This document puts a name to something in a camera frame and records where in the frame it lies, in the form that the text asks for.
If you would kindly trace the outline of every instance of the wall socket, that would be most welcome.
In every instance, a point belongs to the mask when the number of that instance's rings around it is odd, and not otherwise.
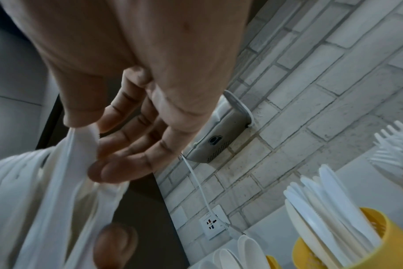
[[[225,226],[219,224],[218,218],[220,218],[225,223],[230,223],[227,215],[220,205],[215,206],[212,211],[215,213],[215,216],[212,216],[210,212],[207,212],[199,220],[201,228],[203,229],[203,233],[209,240],[225,230]]]

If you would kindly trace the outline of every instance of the yellow cup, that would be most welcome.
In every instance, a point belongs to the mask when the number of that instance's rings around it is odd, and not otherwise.
[[[267,255],[267,260],[271,269],[282,269],[274,257]]]
[[[350,269],[403,269],[403,231],[385,214],[371,208],[361,208],[364,215],[382,238],[382,245]],[[292,252],[298,269],[326,269],[327,267],[298,238]]]

